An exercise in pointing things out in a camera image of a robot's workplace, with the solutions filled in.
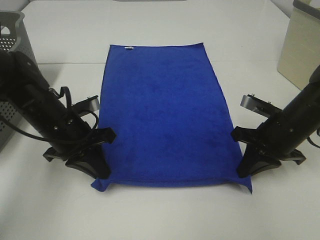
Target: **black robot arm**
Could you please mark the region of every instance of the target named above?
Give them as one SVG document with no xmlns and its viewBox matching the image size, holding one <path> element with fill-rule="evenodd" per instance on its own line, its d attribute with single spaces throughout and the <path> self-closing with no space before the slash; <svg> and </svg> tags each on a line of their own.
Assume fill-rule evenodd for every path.
<svg viewBox="0 0 320 240">
<path fill-rule="evenodd" d="M 309 136 L 320 128 L 320 66 L 283 110 L 254 95 L 243 96 L 241 106 L 268 119 L 257 129 L 237 126 L 231 133 L 235 141 L 247 144 L 237 168 L 239 177 L 278 168 L 280 160 L 300 165 L 306 158 L 296 147 L 305 139 L 313 144 Z"/>
<path fill-rule="evenodd" d="M 59 101 L 65 96 L 66 107 Z M 112 143 L 116 135 L 111 128 L 95 129 L 99 118 L 98 96 L 72 105 L 67 87 L 60 93 L 49 88 L 38 66 L 21 52 L 0 50 L 0 101 L 8 101 L 43 136 L 32 136 L 19 130 L 3 116 L 0 121 L 13 129 L 38 140 L 49 142 L 43 156 L 62 159 L 65 165 L 80 170 L 94 178 L 108 178 L 110 169 L 105 162 L 101 144 Z M 91 128 L 81 119 L 92 114 L 96 123 Z"/>
</svg>

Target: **blue towel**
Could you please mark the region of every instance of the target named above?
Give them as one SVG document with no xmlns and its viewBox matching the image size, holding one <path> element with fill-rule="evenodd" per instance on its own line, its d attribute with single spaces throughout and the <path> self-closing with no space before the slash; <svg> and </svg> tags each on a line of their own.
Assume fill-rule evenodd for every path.
<svg viewBox="0 0 320 240">
<path fill-rule="evenodd" d="M 111 45 L 106 61 L 99 127 L 117 134 L 102 146 L 109 184 L 204 186 L 239 178 L 239 144 L 226 100 L 202 43 L 188 46 Z"/>
</svg>

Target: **basket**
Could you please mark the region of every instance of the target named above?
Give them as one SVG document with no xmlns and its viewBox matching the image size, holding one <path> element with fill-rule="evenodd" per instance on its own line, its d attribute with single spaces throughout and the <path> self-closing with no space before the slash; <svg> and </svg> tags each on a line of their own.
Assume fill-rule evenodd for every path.
<svg viewBox="0 0 320 240">
<path fill-rule="evenodd" d="M 23 22 L 24 17 L 25 15 L 19 11 L 0 11 L 0 26 L 3 28 L 0 35 L 0 51 L 20 51 L 37 64 Z M 17 125 L 22 119 L 17 110 L 7 101 L 0 101 L 0 114 L 14 125 Z M 0 121 L 0 151 L 12 133 L 13 130 Z"/>
</svg>

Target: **table surface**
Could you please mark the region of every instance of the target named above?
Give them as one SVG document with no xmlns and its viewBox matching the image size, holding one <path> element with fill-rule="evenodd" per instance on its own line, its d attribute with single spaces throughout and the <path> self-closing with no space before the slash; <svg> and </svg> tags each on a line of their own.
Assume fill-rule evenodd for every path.
<svg viewBox="0 0 320 240">
<path fill-rule="evenodd" d="M 41 72 L 74 103 L 99 94 L 109 44 L 204 42 L 234 125 L 256 128 L 265 118 L 240 107 L 242 95 L 283 108 L 299 92 L 276 70 L 289 20 L 268 0 L 197 2 L 34 1 L 23 12 Z M 319 238 L 319 152 L 306 142 L 302 165 L 252 177 L 252 195 L 231 183 L 101 193 L 86 174 L 48 163 L 48 147 L 15 133 L 0 152 L 1 240 Z"/>
</svg>

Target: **cable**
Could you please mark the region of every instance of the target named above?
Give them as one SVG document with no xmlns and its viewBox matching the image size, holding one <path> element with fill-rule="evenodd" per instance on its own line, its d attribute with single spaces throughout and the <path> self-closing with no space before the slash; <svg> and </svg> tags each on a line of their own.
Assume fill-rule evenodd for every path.
<svg viewBox="0 0 320 240">
<path fill-rule="evenodd" d="M 65 95 L 66 108 L 70 110 L 72 107 L 72 101 L 69 88 L 67 86 L 62 86 L 60 89 L 60 94 L 62 94 L 62 96 Z"/>
<path fill-rule="evenodd" d="M 314 147 L 316 147 L 316 148 L 318 148 L 318 149 L 320 149 L 320 146 L 319 145 L 317 145 L 317 144 L 315 144 L 312 140 L 311 140 L 311 138 L 308 136 L 307 137 L 307 139 L 306 139 L 312 146 L 314 146 Z"/>
<path fill-rule="evenodd" d="M 96 129 L 96 127 L 99 124 L 99 118 L 93 111 L 82 110 L 81 112 L 87 112 L 87 113 L 92 114 L 95 117 L 95 123 L 94 123 L 94 126 L 92 127 L 91 131 L 85 137 L 83 137 L 79 140 L 62 140 L 62 139 L 46 138 L 46 137 L 32 135 L 28 132 L 21 130 L 17 126 L 13 125 L 11 122 L 9 122 L 7 119 L 5 119 L 5 117 L 2 116 L 1 114 L 0 114 L 0 121 L 2 121 L 4 124 L 6 124 L 8 127 L 12 128 L 16 132 L 18 132 L 26 137 L 35 139 L 35 140 L 48 142 L 48 143 L 58 143 L 58 144 L 81 144 L 81 143 L 83 143 L 83 141 L 87 140 L 92 135 L 92 133 L 94 132 L 94 130 Z"/>
</svg>

